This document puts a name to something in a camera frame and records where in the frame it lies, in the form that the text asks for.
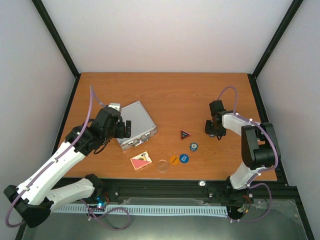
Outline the aluminium poker case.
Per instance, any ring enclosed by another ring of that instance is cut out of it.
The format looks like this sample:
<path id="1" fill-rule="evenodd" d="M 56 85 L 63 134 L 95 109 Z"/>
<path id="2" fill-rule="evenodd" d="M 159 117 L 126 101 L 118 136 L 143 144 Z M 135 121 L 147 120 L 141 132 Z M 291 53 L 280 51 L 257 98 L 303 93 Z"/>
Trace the aluminium poker case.
<path id="1" fill-rule="evenodd" d="M 125 106 L 121 110 L 121 116 L 124 122 L 131 121 L 131 137 L 117 139 L 123 151 L 148 141 L 158 131 L 156 124 L 140 101 Z"/>

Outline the blue green chip stack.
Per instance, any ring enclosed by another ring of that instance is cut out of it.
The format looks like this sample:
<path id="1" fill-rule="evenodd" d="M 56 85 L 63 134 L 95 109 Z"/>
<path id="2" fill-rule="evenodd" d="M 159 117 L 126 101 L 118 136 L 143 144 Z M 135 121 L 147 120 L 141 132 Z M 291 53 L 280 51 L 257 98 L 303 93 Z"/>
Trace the blue green chip stack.
<path id="1" fill-rule="evenodd" d="M 190 144 L 189 149 L 193 152 L 195 152 L 198 149 L 198 144 L 193 142 Z"/>

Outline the triangular all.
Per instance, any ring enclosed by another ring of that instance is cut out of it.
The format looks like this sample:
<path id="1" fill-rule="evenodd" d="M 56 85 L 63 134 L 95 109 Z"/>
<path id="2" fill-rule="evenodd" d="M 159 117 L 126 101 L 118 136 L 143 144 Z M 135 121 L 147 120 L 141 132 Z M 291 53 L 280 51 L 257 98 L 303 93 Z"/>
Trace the triangular all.
<path id="1" fill-rule="evenodd" d="M 189 138 L 190 136 L 192 136 L 192 134 L 191 133 L 189 133 L 189 132 L 187 132 L 187 131 L 185 131 L 185 130 L 180 130 L 180 139 L 181 140 L 184 140 L 184 139 L 186 139 L 186 138 Z"/>

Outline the pink yellow card deck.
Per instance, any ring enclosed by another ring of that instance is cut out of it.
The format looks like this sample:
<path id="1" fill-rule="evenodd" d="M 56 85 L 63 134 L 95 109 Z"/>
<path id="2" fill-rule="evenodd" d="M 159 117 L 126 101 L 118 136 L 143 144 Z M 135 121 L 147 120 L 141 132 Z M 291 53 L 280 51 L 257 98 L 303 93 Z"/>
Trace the pink yellow card deck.
<path id="1" fill-rule="evenodd" d="M 134 170 L 139 170 L 149 164 L 152 163 L 152 159 L 149 156 L 147 151 L 144 151 L 132 158 L 130 158 L 130 162 L 134 168 Z"/>

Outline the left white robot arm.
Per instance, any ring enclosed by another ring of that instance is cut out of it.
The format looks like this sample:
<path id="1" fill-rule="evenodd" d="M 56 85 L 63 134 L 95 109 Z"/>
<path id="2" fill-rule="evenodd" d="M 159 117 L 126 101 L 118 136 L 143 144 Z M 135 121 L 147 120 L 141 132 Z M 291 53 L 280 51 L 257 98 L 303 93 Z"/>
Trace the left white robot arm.
<path id="1" fill-rule="evenodd" d="M 98 208 L 108 201 L 105 184 L 94 174 L 69 185 L 55 188 L 56 183 L 90 153 L 102 152 L 111 139 L 130 138 L 131 121 L 123 121 L 121 106 L 111 103 L 94 119 L 74 127 L 56 153 L 27 180 L 9 185 L 3 193 L 22 217 L 22 225 L 34 228 L 52 212 L 80 199 L 98 201 Z"/>

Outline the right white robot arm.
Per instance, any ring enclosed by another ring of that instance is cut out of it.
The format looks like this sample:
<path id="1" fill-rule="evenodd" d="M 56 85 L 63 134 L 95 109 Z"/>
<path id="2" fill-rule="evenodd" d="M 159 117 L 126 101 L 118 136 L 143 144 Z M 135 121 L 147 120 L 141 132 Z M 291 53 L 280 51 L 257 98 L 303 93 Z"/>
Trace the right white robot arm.
<path id="1" fill-rule="evenodd" d="M 221 140 L 230 130 L 241 137 L 242 163 L 229 176 L 223 190 L 228 202 L 235 202 L 251 186 L 261 173 L 277 168 L 281 153 L 271 123 L 259 123 L 232 111 L 227 111 L 221 100 L 209 104 L 211 120 L 207 120 L 204 132 Z"/>

